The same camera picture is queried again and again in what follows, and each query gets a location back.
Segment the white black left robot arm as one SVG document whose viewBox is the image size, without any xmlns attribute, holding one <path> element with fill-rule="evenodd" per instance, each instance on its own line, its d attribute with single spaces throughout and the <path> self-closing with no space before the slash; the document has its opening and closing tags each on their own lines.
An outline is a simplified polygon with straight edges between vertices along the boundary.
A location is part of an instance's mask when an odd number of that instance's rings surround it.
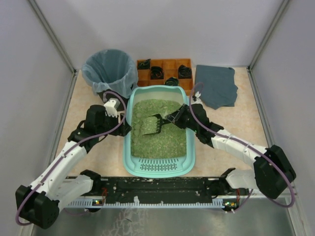
<svg viewBox="0 0 315 236">
<path fill-rule="evenodd" d="M 66 183 L 73 167 L 108 135 L 124 137 L 131 130 L 126 121 L 126 104 L 118 112 L 113 100 L 92 105 L 86 118 L 71 132 L 61 152 L 47 169 L 28 186 L 20 185 L 15 192 L 19 226 L 35 224 L 51 227 L 59 213 L 76 198 L 101 189 L 100 174 L 84 170 Z"/>
</svg>

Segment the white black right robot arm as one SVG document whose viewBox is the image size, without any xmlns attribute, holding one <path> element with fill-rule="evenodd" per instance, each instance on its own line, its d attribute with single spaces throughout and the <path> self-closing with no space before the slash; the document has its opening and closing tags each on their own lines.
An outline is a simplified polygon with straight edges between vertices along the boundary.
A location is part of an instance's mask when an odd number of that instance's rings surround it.
<svg viewBox="0 0 315 236">
<path fill-rule="evenodd" d="M 178 128 L 194 131 L 201 143 L 226 151 L 250 166 L 249 170 L 232 169 L 226 173 L 226 182 L 232 189 L 257 189 L 272 200 L 286 189 L 294 192 L 291 183 L 296 173 L 281 147 L 254 145 L 232 135 L 211 122 L 201 104 L 184 104 L 165 118 Z"/>
</svg>

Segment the black litter scoop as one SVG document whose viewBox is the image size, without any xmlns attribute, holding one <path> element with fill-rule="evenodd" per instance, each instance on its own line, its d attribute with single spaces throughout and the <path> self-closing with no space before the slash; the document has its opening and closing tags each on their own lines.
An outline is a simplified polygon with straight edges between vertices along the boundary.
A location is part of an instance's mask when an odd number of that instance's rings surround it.
<svg viewBox="0 0 315 236">
<path fill-rule="evenodd" d="M 161 128 L 170 121 L 164 119 L 161 114 L 155 114 L 142 120 L 140 133 L 141 135 L 154 135 L 161 132 Z"/>
</svg>

